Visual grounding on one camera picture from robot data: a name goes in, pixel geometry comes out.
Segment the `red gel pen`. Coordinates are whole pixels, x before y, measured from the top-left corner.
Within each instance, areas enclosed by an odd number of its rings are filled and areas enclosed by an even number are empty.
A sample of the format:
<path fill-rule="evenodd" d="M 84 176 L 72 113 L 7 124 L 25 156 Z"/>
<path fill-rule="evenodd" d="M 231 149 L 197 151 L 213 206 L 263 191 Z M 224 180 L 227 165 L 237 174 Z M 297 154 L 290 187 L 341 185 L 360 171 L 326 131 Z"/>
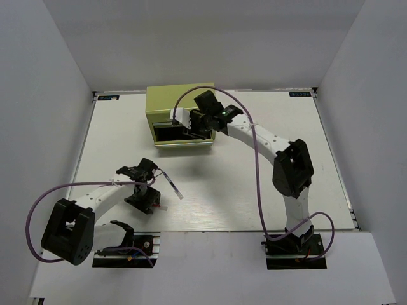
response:
<path fill-rule="evenodd" d="M 164 210 L 164 211 L 168 210 L 168 206 L 165 206 L 165 205 L 152 205 L 152 207 L 158 208 L 158 209 Z"/>

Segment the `purple gel pen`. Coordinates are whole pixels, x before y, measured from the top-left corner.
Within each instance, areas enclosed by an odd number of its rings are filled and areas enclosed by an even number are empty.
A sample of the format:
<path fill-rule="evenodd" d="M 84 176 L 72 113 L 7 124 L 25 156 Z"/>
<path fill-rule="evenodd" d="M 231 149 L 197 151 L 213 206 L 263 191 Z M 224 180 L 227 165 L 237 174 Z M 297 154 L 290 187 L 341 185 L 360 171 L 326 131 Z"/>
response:
<path fill-rule="evenodd" d="M 167 182 L 170 184 L 170 186 L 173 188 L 174 192 L 176 193 L 177 197 L 182 200 L 184 196 L 180 192 L 180 190 L 176 187 L 172 179 L 167 175 L 166 172 L 163 172 L 163 176 L 166 178 Z"/>

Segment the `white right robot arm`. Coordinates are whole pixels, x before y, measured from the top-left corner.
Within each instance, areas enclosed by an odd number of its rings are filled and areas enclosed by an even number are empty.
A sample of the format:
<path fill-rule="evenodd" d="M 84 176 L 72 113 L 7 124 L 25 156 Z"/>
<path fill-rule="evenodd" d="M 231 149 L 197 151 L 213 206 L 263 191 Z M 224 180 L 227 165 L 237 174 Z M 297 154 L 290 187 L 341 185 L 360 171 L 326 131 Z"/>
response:
<path fill-rule="evenodd" d="M 282 195 L 286 209 L 284 238 L 292 252 L 304 252 L 314 233 L 308 208 L 314 168 L 306 143 L 301 139 L 284 139 L 255 124 L 243 105 L 223 107 L 210 90 L 195 97 L 194 101 L 198 110 L 190 112 L 193 128 L 222 132 L 254 149 L 258 200 L 261 199 L 259 156 L 273 166 L 272 183 Z"/>

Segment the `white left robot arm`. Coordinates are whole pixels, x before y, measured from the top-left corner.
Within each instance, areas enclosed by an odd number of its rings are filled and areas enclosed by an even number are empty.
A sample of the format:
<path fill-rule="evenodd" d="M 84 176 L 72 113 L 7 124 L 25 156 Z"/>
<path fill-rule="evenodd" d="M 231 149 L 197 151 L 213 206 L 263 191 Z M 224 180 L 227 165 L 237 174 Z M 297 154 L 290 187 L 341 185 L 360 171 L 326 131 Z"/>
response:
<path fill-rule="evenodd" d="M 92 252 L 145 255 L 134 241 L 130 225 L 110 220 L 98 220 L 121 202 L 128 203 L 144 214 L 153 212 L 160 192 L 152 188 L 158 166 L 143 158 L 137 166 L 119 168 L 107 182 L 92 182 L 94 190 L 79 198 L 62 198 L 54 204 L 41 239 L 41 247 L 74 266 L 81 264 Z"/>

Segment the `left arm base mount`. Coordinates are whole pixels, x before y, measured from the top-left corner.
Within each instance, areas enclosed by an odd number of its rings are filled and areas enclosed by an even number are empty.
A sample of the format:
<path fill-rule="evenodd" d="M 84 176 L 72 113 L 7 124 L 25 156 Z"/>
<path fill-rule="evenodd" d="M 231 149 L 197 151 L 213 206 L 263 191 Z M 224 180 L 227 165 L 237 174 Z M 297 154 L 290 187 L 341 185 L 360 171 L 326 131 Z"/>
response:
<path fill-rule="evenodd" d="M 122 222 L 113 226 L 124 230 L 119 245 L 98 249 L 92 261 L 93 268 L 149 269 L 155 266 L 160 251 L 161 233 L 137 233 Z"/>

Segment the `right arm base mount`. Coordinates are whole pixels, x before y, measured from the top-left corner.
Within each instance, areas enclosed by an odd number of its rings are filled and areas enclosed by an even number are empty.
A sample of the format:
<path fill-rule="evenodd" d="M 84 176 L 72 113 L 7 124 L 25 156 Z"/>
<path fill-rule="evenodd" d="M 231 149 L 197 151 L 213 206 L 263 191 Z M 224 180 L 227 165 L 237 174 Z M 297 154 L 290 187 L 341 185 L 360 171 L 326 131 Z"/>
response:
<path fill-rule="evenodd" d="M 313 234 L 305 245 L 298 247 L 286 238 L 271 242 L 265 238 L 261 242 L 265 249 L 267 270 L 311 270 L 326 269 L 324 256 L 314 259 L 324 251 L 320 234 Z"/>

